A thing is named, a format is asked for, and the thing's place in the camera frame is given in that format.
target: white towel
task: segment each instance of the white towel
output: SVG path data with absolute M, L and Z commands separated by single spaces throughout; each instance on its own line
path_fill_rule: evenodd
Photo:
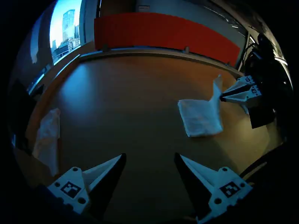
M 178 106 L 188 137 L 215 135 L 223 131 L 220 118 L 222 78 L 213 81 L 213 96 L 206 100 L 179 100 Z
M 57 140 L 60 137 L 60 110 L 51 110 L 40 122 L 32 155 L 47 165 L 52 176 L 58 171 Z

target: wall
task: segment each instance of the wall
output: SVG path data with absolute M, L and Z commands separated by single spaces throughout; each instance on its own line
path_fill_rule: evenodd
M 209 27 L 236 44 L 240 48 L 238 60 L 241 58 L 246 39 L 215 13 L 183 0 L 137 0 L 136 10 L 139 5 L 150 6 L 149 12 L 178 16 Z
M 136 0 L 102 0 L 101 17 L 118 13 L 134 12 Z
M 48 64 L 53 65 L 49 32 L 50 21 L 55 4 L 56 2 L 53 2 L 38 19 L 40 20 L 38 35 L 34 31 L 36 29 L 33 26 L 33 29 L 24 39 L 16 56 L 15 65 L 10 76 L 9 87 L 17 78 L 25 87 L 27 87 L 43 68 Z M 37 52 L 36 54 L 34 52 L 36 60 L 33 60 L 31 56 L 32 49 Z
M 81 43 L 94 41 L 93 21 L 96 18 L 98 0 L 82 0 L 79 17 Z
M 196 22 L 160 13 L 122 13 L 95 19 L 95 48 L 150 46 L 184 50 L 235 66 L 240 48 Z

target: white wall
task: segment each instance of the white wall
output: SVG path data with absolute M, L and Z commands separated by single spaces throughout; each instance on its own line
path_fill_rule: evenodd
M 139 5 L 149 5 L 149 12 L 178 16 L 209 27 L 240 48 L 238 59 L 242 55 L 246 39 L 235 28 L 219 19 L 215 13 L 208 9 L 183 0 L 137 0 L 136 11 L 138 11 Z
M 53 2 L 40 16 L 39 24 L 33 25 L 32 30 L 24 39 L 16 56 L 10 76 L 9 87 L 16 79 L 28 87 L 32 80 L 47 65 L 52 66 L 50 49 L 50 21 L 56 2 Z
M 82 44 L 95 40 L 94 20 L 98 0 L 82 0 L 79 17 L 79 35 Z

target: orange panel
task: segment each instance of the orange panel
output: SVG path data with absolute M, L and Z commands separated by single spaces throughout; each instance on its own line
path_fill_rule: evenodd
M 160 13 L 122 13 L 95 19 L 95 47 L 167 47 L 204 55 L 235 66 L 240 48 L 210 28 Z

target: wooden table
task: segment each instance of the wooden table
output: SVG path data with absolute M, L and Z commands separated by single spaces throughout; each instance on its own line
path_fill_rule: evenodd
M 193 212 L 174 164 L 174 153 L 218 169 L 240 173 L 276 147 L 274 124 L 252 129 L 248 115 L 221 102 L 224 131 L 188 138 L 177 106 L 180 99 L 212 96 L 235 79 L 212 66 L 163 57 L 126 56 L 79 64 L 57 89 L 48 110 L 61 110 L 60 170 L 82 170 L 123 152 L 127 163 L 104 220 L 157 223 Z

